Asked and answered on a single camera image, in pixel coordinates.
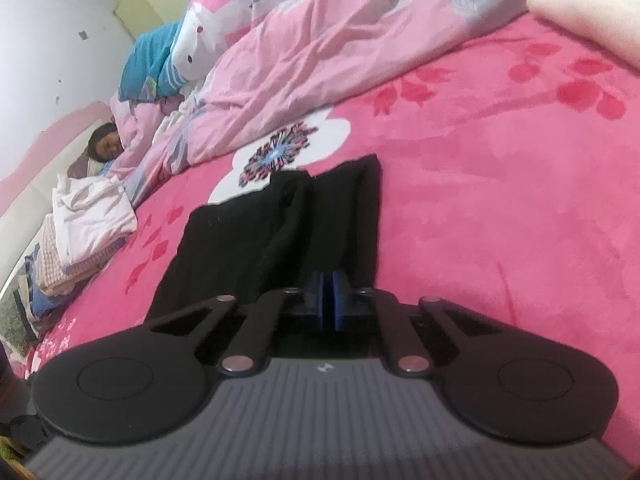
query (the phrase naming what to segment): circular pad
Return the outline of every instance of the circular pad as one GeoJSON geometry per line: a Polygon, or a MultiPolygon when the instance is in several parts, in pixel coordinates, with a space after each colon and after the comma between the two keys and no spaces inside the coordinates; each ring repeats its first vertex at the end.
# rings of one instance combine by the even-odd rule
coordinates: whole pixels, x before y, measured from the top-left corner
{"type": "Polygon", "coordinates": [[[37,373],[32,392],[55,432],[122,446],[187,422],[207,379],[184,338],[138,327],[60,354],[37,373]]]}
{"type": "Polygon", "coordinates": [[[517,359],[498,372],[498,382],[510,394],[525,400],[553,400],[574,385],[571,372],[545,359],[517,359]]]}
{"type": "Polygon", "coordinates": [[[523,332],[467,339],[443,391],[469,424],[519,444],[599,436],[618,402],[616,380],[597,359],[523,332]]]}

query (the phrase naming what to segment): woman's hair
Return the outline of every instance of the woman's hair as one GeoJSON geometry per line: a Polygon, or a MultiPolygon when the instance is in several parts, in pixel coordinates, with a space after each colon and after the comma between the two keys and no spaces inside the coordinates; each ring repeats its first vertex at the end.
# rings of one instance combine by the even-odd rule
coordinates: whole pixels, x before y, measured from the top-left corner
{"type": "Polygon", "coordinates": [[[111,132],[117,131],[118,129],[116,127],[116,123],[105,123],[102,126],[98,126],[91,134],[91,137],[89,137],[89,144],[86,147],[87,156],[89,158],[92,158],[96,162],[106,164],[108,160],[104,160],[100,155],[98,155],[95,147],[98,145],[98,142],[100,142],[104,137],[109,135],[111,132]]]}

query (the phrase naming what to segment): pink bedsheet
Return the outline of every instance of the pink bedsheet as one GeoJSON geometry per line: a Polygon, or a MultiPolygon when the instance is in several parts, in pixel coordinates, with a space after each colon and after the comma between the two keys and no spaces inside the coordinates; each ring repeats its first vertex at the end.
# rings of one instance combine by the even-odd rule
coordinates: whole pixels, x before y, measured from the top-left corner
{"type": "MultiPolygon", "coordinates": [[[[319,130],[295,164],[311,173],[380,158],[377,286],[408,303],[443,296],[597,356],[620,384],[606,442],[640,462],[638,75],[524,16],[308,122],[319,130]]],[[[264,142],[143,203],[139,232],[38,358],[142,322],[188,213],[241,192],[264,142]]]]}

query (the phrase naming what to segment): logo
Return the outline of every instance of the logo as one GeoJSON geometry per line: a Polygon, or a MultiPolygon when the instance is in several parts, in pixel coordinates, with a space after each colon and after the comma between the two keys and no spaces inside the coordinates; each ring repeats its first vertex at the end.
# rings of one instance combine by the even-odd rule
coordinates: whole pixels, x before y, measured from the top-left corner
{"type": "Polygon", "coordinates": [[[319,372],[322,372],[323,374],[327,374],[333,369],[334,369],[334,366],[329,363],[324,363],[323,365],[318,365],[316,367],[316,370],[318,370],[319,372]]]}

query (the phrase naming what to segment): red flower print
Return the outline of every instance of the red flower print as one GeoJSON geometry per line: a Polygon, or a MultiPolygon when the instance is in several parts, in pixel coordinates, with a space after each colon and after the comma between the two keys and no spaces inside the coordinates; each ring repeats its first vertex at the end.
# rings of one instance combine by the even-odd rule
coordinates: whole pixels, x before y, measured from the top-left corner
{"type": "Polygon", "coordinates": [[[540,73],[540,66],[532,62],[520,63],[509,69],[508,75],[516,83],[526,83],[540,73]]]}
{"type": "Polygon", "coordinates": [[[425,101],[428,101],[436,95],[436,92],[429,90],[427,85],[412,83],[402,78],[400,80],[400,96],[407,101],[416,103],[422,107],[425,101]]]}
{"type": "Polygon", "coordinates": [[[155,231],[153,231],[153,232],[149,235],[149,238],[147,238],[147,239],[146,239],[146,241],[145,241],[145,243],[142,245],[142,247],[144,248],[144,247],[147,247],[147,246],[151,245],[151,244],[154,242],[154,240],[156,240],[156,238],[158,238],[158,237],[159,237],[159,235],[160,235],[160,230],[161,230],[161,229],[160,229],[160,228],[158,228],[158,229],[156,229],[155,231]]]}
{"type": "Polygon", "coordinates": [[[140,272],[142,272],[145,269],[145,267],[146,267],[146,262],[142,262],[141,264],[137,264],[135,267],[133,267],[133,270],[131,271],[127,279],[127,286],[124,289],[125,296],[129,293],[129,289],[138,282],[140,272]]]}
{"type": "Polygon", "coordinates": [[[151,254],[151,260],[154,262],[158,258],[160,258],[160,256],[162,256],[166,252],[166,248],[168,247],[168,245],[169,242],[167,240],[163,240],[158,245],[156,245],[154,247],[153,253],[151,254]]]}
{"type": "Polygon", "coordinates": [[[447,68],[435,68],[431,66],[421,66],[415,69],[415,75],[420,81],[425,83],[448,83],[449,75],[452,71],[447,68]]]}
{"type": "Polygon", "coordinates": [[[178,218],[180,218],[183,211],[184,206],[179,206],[171,209],[171,211],[169,211],[169,215],[166,218],[167,224],[171,225],[172,223],[174,223],[178,218]]]}
{"type": "Polygon", "coordinates": [[[577,112],[591,108],[600,97],[600,86],[588,79],[576,79],[558,86],[558,101],[577,112]]]}
{"type": "Polygon", "coordinates": [[[526,83],[540,74],[540,60],[561,50],[555,43],[531,43],[524,49],[524,62],[512,66],[507,75],[516,83],[526,83]]]}
{"type": "Polygon", "coordinates": [[[524,52],[532,56],[547,57],[560,52],[561,49],[562,47],[555,43],[532,43],[524,49],[524,52]]]}
{"type": "Polygon", "coordinates": [[[422,107],[426,101],[437,95],[435,90],[423,82],[433,84],[448,82],[447,75],[452,72],[453,70],[448,68],[422,66],[387,83],[380,89],[368,92],[361,99],[366,104],[373,104],[374,117],[381,113],[389,115],[398,97],[422,107]],[[415,75],[420,81],[412,80],[412,75],[415,75]]]}
{"type": "Polygon", "coordinates": [[[569,65],[569,70],[580,75],[596,75],[612,69],[613,65],[601,59],[588,59],[585,57],[581,57],[569,65]]]}
{"type": "Polygon", "coordinates": [[[604,92],[596,111],[609,121],[617,121],[626,113],[626,106],[620,99],[613,97],[613,95],[608,92],[604,92]]]}
{"type": "Polygon", "coordinates": [[[377,117],[380,112],[389,115],[397,98],[396,87],[393,84],[385,86],[373,98],[373,115],[377,117]]]}

